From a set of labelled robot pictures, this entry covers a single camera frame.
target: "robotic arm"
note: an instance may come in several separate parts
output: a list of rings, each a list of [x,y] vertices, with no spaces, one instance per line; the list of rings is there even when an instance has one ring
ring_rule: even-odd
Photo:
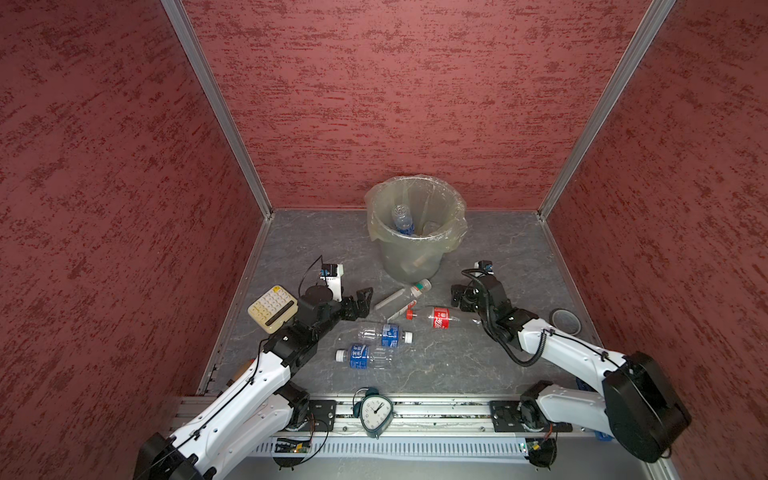
[[[341,271],[334,276],[341,277]],[[325,270],[323,274],[331,276]],[[259,344],[259,357],[198,417],[169,439],[156,433],[147,440],[134,480],[224,478],[274,432],[300,428],[307,420],[309,394],[292,384],[291,376],[309,362],[318,341],[339,321],[369,313],[373,289],[359,290],[356,298],[341,297],[337,280],[307,288],[296,315],[262,341],[263,349]]]
[[[521,396],[521,422],[531,430],[568,422],[612,435],[644,462],[657,461],[691,417],[659,365],[644,353],[626,356],[568,335],[535,314],[514,308],[491,262],[464,270],[473,287],[454,285],[453,305],[480,314],[486,333],[517,364],[546,359],[594,391],[539,382]],[[520,360],[508,344],[533,354]]]

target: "red label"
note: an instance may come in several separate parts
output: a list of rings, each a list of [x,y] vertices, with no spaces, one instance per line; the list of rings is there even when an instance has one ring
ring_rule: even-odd
[[[432,328],[447,329],[451,321],[451,314],[447,308],[436,306],[432,309]]]

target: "calculator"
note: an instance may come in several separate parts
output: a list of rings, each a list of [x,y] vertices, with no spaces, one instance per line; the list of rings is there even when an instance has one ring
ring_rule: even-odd
[[[299,303],[287,290],[275,285],[248,307],[248,315],[267,333],[275,333],[299,311]]]

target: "wall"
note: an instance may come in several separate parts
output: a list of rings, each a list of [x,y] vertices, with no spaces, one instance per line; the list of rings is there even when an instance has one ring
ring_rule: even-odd
[[[684,478],[768,472],[768,4],[678,0],[550,217],[606,346],[694,423]]]
[[[648,0],[188,0],[275,207],[433,174],[535,210]]]
[[[258,209],[160,2],[0,6],[3,478],[129,478]]]

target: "alarm clock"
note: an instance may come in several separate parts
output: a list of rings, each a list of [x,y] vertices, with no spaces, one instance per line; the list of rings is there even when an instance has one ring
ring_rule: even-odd
[[[392,422],[395,406],[392,401],[379,394],[378,389],[368,388],[366,396],[353,406],[352,414],[360,419],[366,434],[377,439]]]

